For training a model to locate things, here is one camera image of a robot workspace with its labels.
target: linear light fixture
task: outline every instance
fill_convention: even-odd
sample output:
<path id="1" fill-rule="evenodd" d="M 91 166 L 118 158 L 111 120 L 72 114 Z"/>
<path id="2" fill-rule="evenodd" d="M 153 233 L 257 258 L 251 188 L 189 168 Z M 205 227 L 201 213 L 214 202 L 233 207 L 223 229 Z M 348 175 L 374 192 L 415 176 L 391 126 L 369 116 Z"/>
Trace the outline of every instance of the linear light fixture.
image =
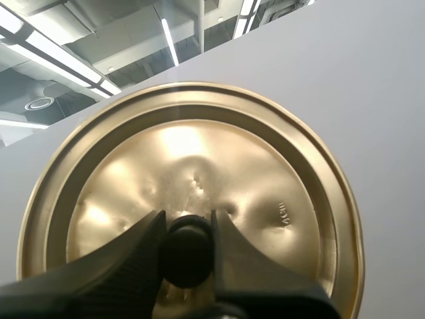
<path id="1" fill-rule="evenodd" d="M 242 8 L 240 10 L 240 15 L 249 15 L 253 3 L 254 3 L 254 0 L 244 0 L 242 4 Z"/>
<path id="2" fill-rule="evenodd" d="M 179 60 L 177 59 L 177 54 L 175 52 L 175 47 L 173 43 L 173 39 L 171 38 L 170 29 L 168 27 L 167 20 L 161 19 L 162 27 L 164 29 L 165 38 L 167 39 L 168 46 L 170 47 L 171 57 L 173 58 L 173 62 L 175 66 L 179 65 Z"/>
<path id="3" fill-rule="evenodd" d="M 233 35 L 234 39 L 237 39 L 238 37 L 244 34 L 245 25 L 246 25 L 246 19 L 238 20 L 238 22 L 236 23 L 236 28 L 234 30 L 234 35 Z"/>
<path id="4" fill-rule="evenodd" d="M 260 4 L 261 0 L 244 0 L 240 9 L 238 20 L 236 22 L 236 27 L 234 28 L 234 39 L 237 39 L 243 34 L 250 32 L 252 23 L 254 22 L 255 14 Z"/>
<path id="5" fill-rule="evenodd" d="M 43 59 L 42 57 L 38 56 L 35 53 L 32 53 L 30 50 L 27 50 L 26 48 L 21 47 L 20 45 L 11 45 L 8 47 L 12 51 L 15 51 L 16 53 L 19 53 L 20 55 L 25 56 L 26 58 L 29 58 L 30 60 L 37 62 L 49 70 L 52 70 L 56 72 L 57 74 L 60 74 L 64 76 L 65 78 L 77 83 L 78 85 L 84 86 L 85 88 L 90 86 L 87 82 L 84 82 L 83 80 L 77 78 L 76 76 L 66 72 L 64 69 L 54 65 L 53 63 L 50 63 L 49 61 Z"/>
<path id="6" fill-rule="evenodd" d="M 104 98 L 110 98 L 105 92 L 99 90 L 98 88 L 91 88 L 90 91 L 96 93 L 97 95 L 103 96 Z"/>
<path id="7" fill-rule="evenodd" d="M 5 8 L 0 7 L 0 25 L 8 31 L 16 33 L 23 26 L 23 22 Z"/>
<path id="8" fill-rule="evenodd" d="M 34 31 L 29 36 L 27 35 L 27 38 L 23 38 L 22 32 L 20 32 L 23 27 L 27 27 L 27 30 L 29 27 L 30 31 L 32 28 Z M 109 98 L 111 95 L 121 92 L 108 79 L 35 30 L 29 23 L 22 21 L 20 17 L 1 3 L 0 32 L 2 32 L 0 39 L 6 38 L 15 43 L 12 45 L 5 44 L 12 51 L 43 65 L 80 86 L 93 88 L 93 92 L 104 98 Z"/>
<path id="9" fill-rule="evenodd" d="M 255 4 L 254 13 L 257 12 L 258 7 L 260 6 L 261 0 L 257 0 L 257 3 Z"/>
<path id="10" fill-rule="evenodd" d="M 18 121 L 10 121 L 10 120 L 0 120 L 0 125 L 16 126 L 19 128 L 48 128 L 48 125 L 44 125 L 44 124 L 18 122 Z"/>
<path id="11" fill-rule="evenodd" d="M 252 27 L 252 23 L 254 22 L 254 18 L 255 18 L 255 15 L 253 15 L 253 16 L 251 17 L 251 19 L 250 19 L 250 22 L 248 22 L 248 26 L 247 26 L 247 28 L 246 28 L 246 32 L 245 32 L 245 33 L 250 32 L 250 29 L 251 29 L 251 27 Z"/>
<path id="12" fill-rule="evenodd" d="M 100 87 L 104 88 L 105 90 L 111 92 L 114 95 L 121 92 L 121 90 L 119 88 L 117 88 L 115 85 L 113 85 L 109 81 L 103 81 L 101 83 Z"/>
<path id="13" fill-rule="evenodd" d="M 83 62 L 74 58 L 71 54 L 67 53 L 64 49 L 58 46 L 56 43 L 53 43 L 44 35 L 40 34 L 37 31 L 34 31 L 27 39 L 27 42 L 30 45 L 40 49 L 41 51 L 47 53 L 52 58 L 57 61 L 69 66 L 71 69 L 77 71 L 82 76 L 88 78 L 90 81 L 97 83 L 100 81 L 102 76 L 97 72 L 93 71 L 91 68 L 86 66 Z"/>

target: exposed ceiling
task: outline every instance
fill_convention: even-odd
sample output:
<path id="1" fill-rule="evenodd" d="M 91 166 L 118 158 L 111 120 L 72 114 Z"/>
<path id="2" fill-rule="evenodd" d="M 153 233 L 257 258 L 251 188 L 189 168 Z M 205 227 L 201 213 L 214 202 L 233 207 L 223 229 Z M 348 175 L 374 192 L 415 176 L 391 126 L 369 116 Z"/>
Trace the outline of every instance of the exposed ceiling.
<path id="1" fill-rule="evenodd" d="M 202 42 L 203 50 L 208 51 L 232 39 L 243 0 L 205 0 L 203 6 L 200 1 L 0 0 L 120 88 L 174 66 L 158 15 L 170 26 L 179 62 L 200 54 Z M 251 30 L 306 2 L 261 0 Z M 201 29 L 204 41 L 200 41 Z M 28 87 L 37 81 L 48 82 L 55 102 L 43 110 L 26 111 Z M 0 111 L 22 114 L 30 122 L 43 124 L 57 122 L 99 100 L 88 89 L 2 45 L 0 95 Z"/>

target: can lid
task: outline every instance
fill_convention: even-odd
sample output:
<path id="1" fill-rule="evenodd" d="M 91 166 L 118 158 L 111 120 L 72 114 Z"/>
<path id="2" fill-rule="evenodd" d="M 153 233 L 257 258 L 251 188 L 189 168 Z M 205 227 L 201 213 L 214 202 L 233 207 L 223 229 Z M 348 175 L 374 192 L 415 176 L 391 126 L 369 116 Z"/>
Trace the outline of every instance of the can lid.
<path id="1" fill-rule="evenodd" d="M 281 106 L 217 84 L 136 92 L 81 125 L 35 187 L 19 277 L 88 254 L 153 209 L 170 221 L 225 209 L 257 249 L 357 314 L 361 226 L 336 161 Z"/>

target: white wall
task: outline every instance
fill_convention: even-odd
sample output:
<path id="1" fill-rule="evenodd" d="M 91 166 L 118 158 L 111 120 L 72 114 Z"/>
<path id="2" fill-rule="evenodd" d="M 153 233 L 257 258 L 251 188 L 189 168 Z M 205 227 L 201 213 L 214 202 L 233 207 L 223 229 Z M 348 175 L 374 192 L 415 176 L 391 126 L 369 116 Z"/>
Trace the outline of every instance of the white wall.
<path id="1" fill-rule="evenodd" d="M 310 125 L 359 205 L 362 319 L 425 317 L 424 16 L 423 0 L 318 0 L 128 90 L 180 80 L 234 84 Z M 1 282 L 15 277 L 21 218 L 41 170 L 107 102 L 0 150 Z"/>

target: round ceiling light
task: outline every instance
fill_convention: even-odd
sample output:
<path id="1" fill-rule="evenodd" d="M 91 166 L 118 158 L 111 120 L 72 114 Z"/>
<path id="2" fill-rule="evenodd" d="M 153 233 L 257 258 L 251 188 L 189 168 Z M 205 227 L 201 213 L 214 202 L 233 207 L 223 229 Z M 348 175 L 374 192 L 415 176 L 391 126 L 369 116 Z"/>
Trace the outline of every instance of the round ceiling light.
<path id="1" fill-rule="evenodd" d="M 25 110 L 28 110 L 28 111 L 41 110 L 42 108 L 46 108 L 47 106 L 52 105 L 53 102 L 54 102 L 54 98 L 43 96 L 42 98 L 37 98 L 27 103 L 27 105 L 25 105 Z"/>

